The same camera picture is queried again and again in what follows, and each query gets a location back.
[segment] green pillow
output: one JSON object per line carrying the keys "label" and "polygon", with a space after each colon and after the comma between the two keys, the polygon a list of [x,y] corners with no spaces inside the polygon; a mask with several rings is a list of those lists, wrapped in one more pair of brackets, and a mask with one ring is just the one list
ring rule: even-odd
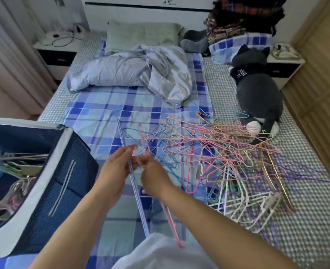
{"label": "green pillow", "polygon": [[127,24],[109,22],[108,38],[105,51],[107,53],[131,50],[137,44],[147,46],[179,46],[181,26],[164,22],[144,22]]}

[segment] person's left hand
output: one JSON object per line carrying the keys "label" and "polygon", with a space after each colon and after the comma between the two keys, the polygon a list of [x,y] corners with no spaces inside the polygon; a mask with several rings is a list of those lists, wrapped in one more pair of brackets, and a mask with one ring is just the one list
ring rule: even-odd
{"label": "person's left hand", "polygon": [[129,161],[132,162],[133,170],[145,165],[148,161],[148,156],[145,155],[132,156],[136,148],[136,144],[119,148],[101,168],[92,191],[96,192],[98,196],[104,197],[108,209],[111,209],[121,197],[125,180],[130,174]]}

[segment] person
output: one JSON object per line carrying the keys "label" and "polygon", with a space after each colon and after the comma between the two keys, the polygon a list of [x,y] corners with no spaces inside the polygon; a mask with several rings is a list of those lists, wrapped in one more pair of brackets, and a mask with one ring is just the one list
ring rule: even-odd
{"label": "person", "polygon": [[150,153],[133,156],[136,145],[118,149],[104,163],[90,192],[62,223],[29,269],[84,269],[109,210],[120,199],[133,169],[143,167],[141,182],[147,194],[166,204],[202,247],[152,234],[113,266],[134,268],[294,269],[298,266],[260,236],[172,184]]}

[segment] white headboard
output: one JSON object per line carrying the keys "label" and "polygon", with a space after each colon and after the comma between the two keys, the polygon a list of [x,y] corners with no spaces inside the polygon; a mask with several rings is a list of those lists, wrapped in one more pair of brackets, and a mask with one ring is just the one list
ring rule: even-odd
{"label": "white headboard", "polygon": [[174,22],[203,30],[216,0],[82,0],[91,31],[106,31],[109,21]]}

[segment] stack of clothes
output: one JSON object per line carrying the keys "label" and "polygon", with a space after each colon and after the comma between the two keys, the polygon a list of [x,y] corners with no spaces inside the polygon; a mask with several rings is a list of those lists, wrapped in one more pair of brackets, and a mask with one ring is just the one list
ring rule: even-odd
{"label": "stack of clothes", "polygon": [[260,50],[274,45],[276,24],[286,0],[217,0],[205,20],[213,62],[229,64],[239,47]]}

